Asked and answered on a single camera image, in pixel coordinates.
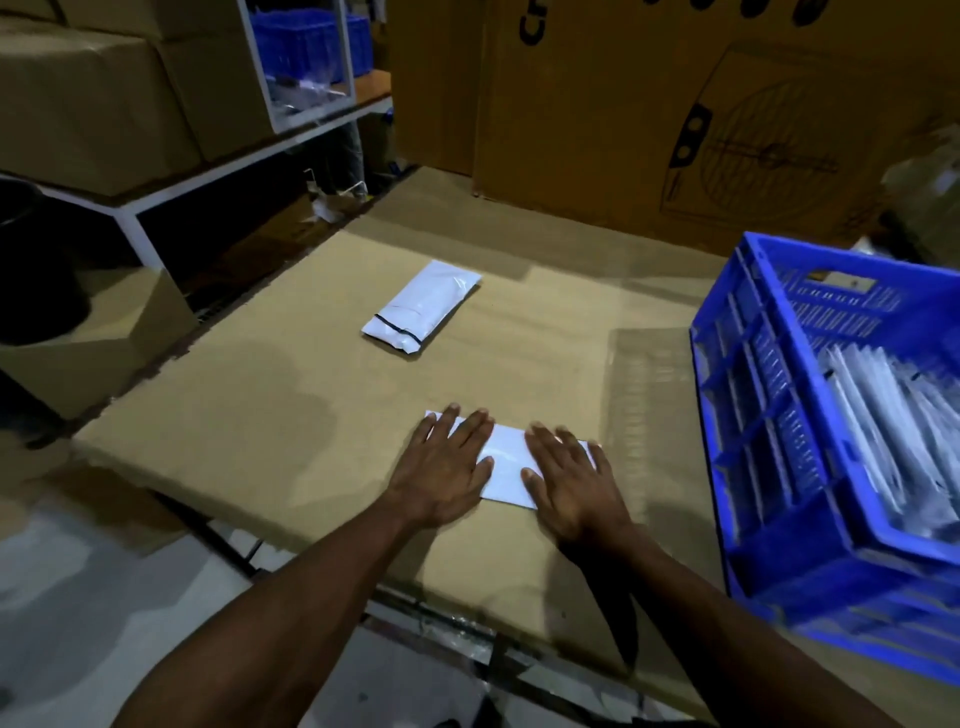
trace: right hand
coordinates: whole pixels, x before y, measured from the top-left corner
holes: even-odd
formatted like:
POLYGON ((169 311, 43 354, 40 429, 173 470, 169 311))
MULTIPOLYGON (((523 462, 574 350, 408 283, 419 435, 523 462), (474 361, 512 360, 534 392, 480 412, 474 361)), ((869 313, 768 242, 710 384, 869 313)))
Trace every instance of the right hand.
POLYGON ((617 548, 638 535, 610 461, 597 443, 588 443, 594 467, 566 427, 557 427, 554 437, 541 423, 533 423, 525 436, 543 477, 529 468, 520 476, 537 504, 540 523, 561 545, 617 548))

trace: concrete floor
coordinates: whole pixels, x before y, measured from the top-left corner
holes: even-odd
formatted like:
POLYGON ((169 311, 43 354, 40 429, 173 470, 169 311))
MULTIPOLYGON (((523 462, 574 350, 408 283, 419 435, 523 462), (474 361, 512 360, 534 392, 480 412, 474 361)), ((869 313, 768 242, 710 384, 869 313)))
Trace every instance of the concrete floor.
MULTIPOLYGON (((241 549, 253 541, 243 532, 230 538, 241 549)), ((275 569, 288 558, 264 546, 255 563, 275 569)), ((0 728, 108 725, 160 658, 248 587, 191 536, 140 557, 65 512, 37 507, 23 531, 0 541, 0 728)), ((537 669, 536 682, 595 713, 625 722, 637 715, 629 692, 537 669)), ((302 725, 573 725, 503 694, 492 695, 502 717, 482 721, 487 695, 484 683, 358 629, 302 725)))

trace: white poly mailer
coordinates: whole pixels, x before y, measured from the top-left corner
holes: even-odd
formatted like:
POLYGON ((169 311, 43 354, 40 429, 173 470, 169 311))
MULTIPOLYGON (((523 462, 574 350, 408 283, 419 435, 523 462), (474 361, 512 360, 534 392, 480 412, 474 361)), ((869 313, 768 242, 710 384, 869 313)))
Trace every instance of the white poly mailer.
POLYGON ((481 278, 478 273, 432 260, 361 330, 394 349, 418 352, 481 278))

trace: white envelope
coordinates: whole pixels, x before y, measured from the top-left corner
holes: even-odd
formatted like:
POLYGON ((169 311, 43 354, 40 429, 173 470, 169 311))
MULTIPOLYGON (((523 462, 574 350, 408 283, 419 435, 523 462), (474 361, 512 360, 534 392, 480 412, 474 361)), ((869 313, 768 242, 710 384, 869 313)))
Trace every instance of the white envelope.
POLYGON ((394 349, 418 352, 481 278, 478 273, 433 260, 360 330, 394 349))
MULTIPOLYGON (((440 418, 440 412, 434 412, 434 414, 440 418)), ((458 417, 450 432, 453 433, 463 420, 463 417, 458 417)), ((587 443, 581 440, 580 445, 587 452, 587 457, 592 463, 593 458, 590 457, 587 443)), ((526 486, 523 485, 520 471, 529 468, 538 475, 543 475, 543 473, 540 472, 537 461, 534 460, 534 456, 530 454, 530 450, 527 448, 526 440, 523 439, 523 430, 505 425, 494 425, 493 434, 484 448, 480 450, 477 462, 487 456, 493 458, 493 475, 490 476, 490 480, 484 486, 480 497, 537 510, 537 505, 527 492, 526 486)))

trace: blue plastic bin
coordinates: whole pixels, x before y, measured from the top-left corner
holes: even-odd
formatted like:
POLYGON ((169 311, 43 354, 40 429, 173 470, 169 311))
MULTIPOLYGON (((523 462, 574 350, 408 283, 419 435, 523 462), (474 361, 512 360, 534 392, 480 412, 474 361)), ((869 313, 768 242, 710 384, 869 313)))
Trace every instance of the blue plastic bin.
POLYGON ((960 685, 960 546, 888 523, 816 359, 882 346, 960 377, 960 275, 746 233, 690 336, 731 595, 960 685))
MULTIPOLYGON (((344 79, 340 35, 333 12, 317 8, 256 12, 251 15, 251 24, 267 76, 332 84, 344 79)), ((353 75, 364 76, 373 70, 370 21, 349 14, 347 27, 353 75)))

